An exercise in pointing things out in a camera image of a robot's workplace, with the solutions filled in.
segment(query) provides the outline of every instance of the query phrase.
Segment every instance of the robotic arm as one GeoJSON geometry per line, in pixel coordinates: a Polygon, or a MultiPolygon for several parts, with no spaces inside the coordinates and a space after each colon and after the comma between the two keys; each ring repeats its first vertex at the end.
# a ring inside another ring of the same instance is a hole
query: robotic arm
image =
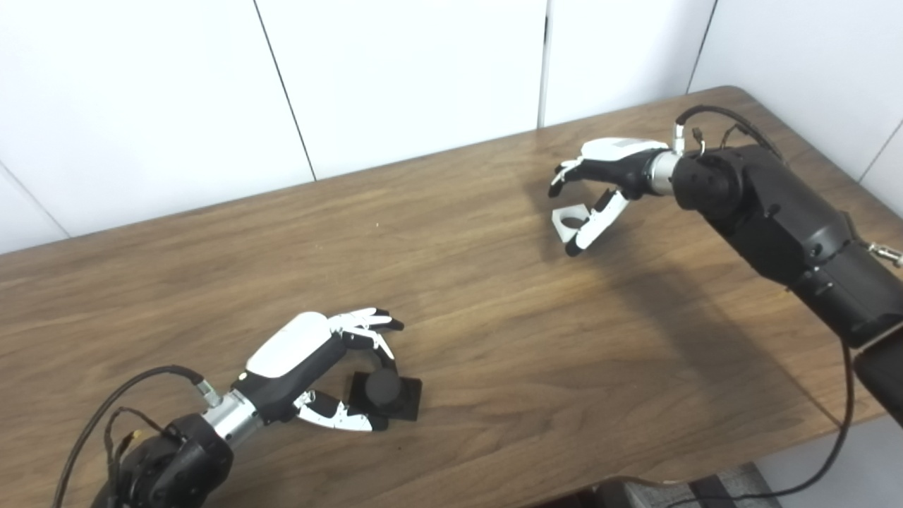
{"type": "MultiPolygon", "coordinates": [[[[222,397],[196,372],[175,366],[153,370],[187,372],[185,377],[209,407],[179,417],[165,428],[156,427],[134,409],[114,412],[105,434],[109,480],[92,506],[201,506],[226,480],[235,450],[258,429],[276,421],[299,418],[326,428],[373,431],[385,430],[390,418],[416,419],[420,382],[398,377],[395,356],[380,334],[381,330],[402,329],[404,325],[388,312],[372,307],[330,318],[314,312],[299,314],[247,360],[244,371],[222,397]],[[342,402],[311,390],[348,350],[373,351],[380,362],[376,372],[355,374],[352,401],[342,402]],[[135,433],[123,440],[115,454],[110,437],[113,420],[122,412],[135,413],[159,431],[124,458],[121,456],[135,433]]],[[[83,437],[87,438],[113,400],[140,379],[139,375],[115,392],[88,424],[64,468],[53,506],[61,505],[83,437]]]]}
{"type": "Polygon", "coordinates": [[[794,293],[841,341],[862,349],[854,363],[865,387],[903,426],[903,283],[879,259],[901,264],[903,254],[862,240],[844,212],[793,174],[781,154],[749,121],[723,108],[697,106],[675,122],[672,147],[647,139],[602,138],[582,156],[556,169],[549,196],[565,183],[614,183],[583,217],[579,229],[553,222],[565,251],[576,256],[644,195],[674,196],[684,210],[699,212],[762,277],[794,293]],[[758,145],[684,152],[684,123],[709,111],[734,118],[734,128],[758,145]]]}

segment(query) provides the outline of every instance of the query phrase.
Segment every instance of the white wall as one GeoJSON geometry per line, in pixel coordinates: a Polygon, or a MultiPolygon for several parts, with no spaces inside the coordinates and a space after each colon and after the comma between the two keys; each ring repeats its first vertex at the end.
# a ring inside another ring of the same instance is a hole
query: white wall
{"type": "Polygon", "coordinates": [[[0,161],[72,235],[313,178],[252,2],[2,2],[0,70],[0,161]]]}
{"type": "Polygon", "coordinates": [[[536,127],[545,0],[258,0],[319,178],[536,127]]]}
{"type": "Polygon", "coordinates": [[[855,179],[903,119],[903,2],[719,2],[690,91],[744,88],[855,179]]]}
{"type": "MultiPolygon", "coordinates": [[[[721,1],[690,90],[744,88],[903,215],[900,19],[898,0],[721,1]]],[[[833,439],[762,458],[757,466],[772,489],[796,485],[818,470],[833,439]]],[[[833,470],[780,502],[785,508],[900,506],[901,478],[903,430],[885,417],[853,428],[833,470]]]]}
{"type": "Polygon", "coordinates": [[[686,93],[714,0],[551,0],[551,126],[686,93]]]}

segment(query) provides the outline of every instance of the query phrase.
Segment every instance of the black cable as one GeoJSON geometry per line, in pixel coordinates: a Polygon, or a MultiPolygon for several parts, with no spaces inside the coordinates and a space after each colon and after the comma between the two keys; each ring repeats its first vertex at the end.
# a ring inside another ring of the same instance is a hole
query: black cable
{"type": "Polygon", "coordinates": [[[841,448],[843,447],[843,442],[846,441],[847,433],[850,431],[850,425],[852,425],[852,413],[853,408],[855,407],[855,394],[853,392],[853,376],[852,376],[852,358],[850,353],[850,348],[841,344],[843,348],[843,375],[846,379],[846,409],[843,413],[843,421],[839,427],[839,431],[837,432],[837,439],[834,441],[834,446],[831,448],[831,453],[828,454],[828,457],[824,460],[824,464],[822,464],[821,469],[819,469],[811,478],[804,481],[802,484],[799,484],[795,487],[791,487],[784,490],[779,490],[776,492],[768,492],[761,494],[743,494],[743,495],[734,495],[734,496],[706,496],[706,497],[698,497],[694,499],[684,499],[683,501],[677,501],[675,503],[669,504],[666,508],[674,508],[675,506],[680,506],[681,504],[687,503],[696,503],[698,501],[743,501],[745,499],[769,499],[776,497],[783,497],[785,495],[796,494],[804,491],[805,489],[811,487],[822,477],[827,474],[828,470],[831,469],[831,466],[834,465],[834,461],[837,460],[837,456],[841,453],[841,448]]]}
{"type": "Polygon", "coordinates": [[[734,131],[734,129],[739,126],[740,124],[734,124],[733,126],[731,126],[731,128],[724,131],[724,136],[721,138],[721,144],[718,146],[719,150],[723,150],[724,147],[728,145],[728,138],[731,137],[731,133],[734,131]]]}
{"type": "Polygon", "coordinates": [[[119,397],[122,397],[122,394],[125,393],[128,389],[132,388],[136,384],[141,381],[146,380],[147,378],[159,375],[159,374],[175,374],[177,376],[182,376],[191,382],[191,384],[198,384],[204,381],[204,376],[201,376],[197,372],[187,368],[181,367],[180,365],[166,365],[164,367],[157,367],[155,369],[151,369],[149,371],[141,372],[136,375],[134,378],[124,382],[122,386],[117,388],[110,393],[109,397],[102,404],[97,411],[94,412],[94,415],[88,420],[88,424],[85,425],[85,428],[82,429],[81,434],[75,440],[75,445],[72,446],[72,451],[69,453],[69,458],[66,459],[66,464],[62,468],[62,473],[60,474],[60,481],[57,483],[56,493],[53,495],[53,503],[51,503],[51,508],[61,508],[62,507],[62,499],[66,494],[66,487],[69,486],[69,478],[72,476],[72,468],[75,466],[75,460],[79,458],[79,453],[81,449],[85,446],[85,442],[88,441],[88,437],[91,435],[91,431],[94,430],[94,427],[98,425],[100,419],[104,416],[104,413],[110,409],[110,406],[116,402],[119,397]]]}
{"type": "Polygon", "coordinates": [[[107,420],[107,426],[104,428],[104,448],[107,450],[107,475],[109,476],[108,483],[108,496],[110,499],[109,504],[112,506],[121,506],[121,503],[118,501],[118,491],[117,488],[119,486],[119,461],[122,459],[122,454],[125,453],[128,444],[132,442],[135,433],[129,434],[125,439],[119,444],[118,449],[114,453],[113,451],[113,423],[119,418],[119,415],[122,413],[132,413],[136,415],[138,418],[142,419],[144,423],[147,424],[148,427],[153,428],[159,433],[163,433],[163,428],[160,427],[157,422],[153,421],[145,415],[143,412],[138,409],[132,408],[118,408],[113,411],[113,414],[110,415],[110,418],[107,420]]]}
{"type": "Polygon", "coordinates": [[[765,134],[760,131],[758,127],[752,125],[752,122],[741,116],[740,113],[736,113],[734,111],[731,111],[730,109],[721,108],[719,106],[706,106],[704,104],[693,106],[692,108],[689,108],[681,113],[680,116],[675,119],[675,123],[678,126],[683,126],[686,121],[690,119],[690,117],[704,112],[717,113],[727,118],[732,118],[734,121],[736,121],[738,124],[745,127],[749,131],[749,136],[755,139],[756,143],[759,143],[760,146],[766,148],[769,152],[774,154],[775,157],[777,157],[777,160],[781,161],[782,163],[786,162],[784,160],[784,156],[781,155],[775,144],[772,143],[771,140],[769,140],[768,137],[765,136],[765,134]]]}

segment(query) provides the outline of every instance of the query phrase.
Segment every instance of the cable connector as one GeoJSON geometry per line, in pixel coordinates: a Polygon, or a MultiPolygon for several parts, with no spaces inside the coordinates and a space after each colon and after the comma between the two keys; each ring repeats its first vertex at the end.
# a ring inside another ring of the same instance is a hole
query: cable connector
{"type": "Polygon", "coordinates": [[[674,151],[678,156],[684,156],[686,142],[684,141],[684,124],[675,123],[674,130],[674,151]]]}
{"type": "Polygon", "coordinates": [[[705,154],[705,139],[703,139],[703,130],[699,127],[693,127],[693,139],[699,144],[699,155],[705,154]]]}
{"type": "Polygon", "coordinates": [[[207,382],[207,380],[203,380],[194,385],[194,388],[198,389],[201,397],[203,397],[204,400],[207,401],[207,404],[212,408],[216,408],[223,401],[223,398],[213,389],[213,385],[207,382]]]}
{"type": "Polygon", "coordinates": [[[885,259],[890,261],[894,267],[901,268],[903,267],[903,252],[892,249],[887,245],[880,245],[879,243],[871,243],[869,245],[869,252],[874,254],[876,257],[885,259]]]}

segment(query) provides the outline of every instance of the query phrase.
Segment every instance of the gray fabric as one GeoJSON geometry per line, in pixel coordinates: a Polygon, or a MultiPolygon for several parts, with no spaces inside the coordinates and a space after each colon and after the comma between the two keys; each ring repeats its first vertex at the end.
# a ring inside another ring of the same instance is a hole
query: gray fabric
{"type": "MultiPolygon", "coordinates": [[[[730,495],[770,492],[768,484],[753,464],[734,467],[718,474],[730,495]]],[[[665,508],[670,503],[692,497],[690,487],[680,484],[670,487],[647,487],[628,484],[634,508],[665,508]]],[[[781,508],[775,499],[750,499],[737,502],[738,508],[781,508]]],[[[698,503],[682,504],[681,508],[699,508],[698,503]]]]}

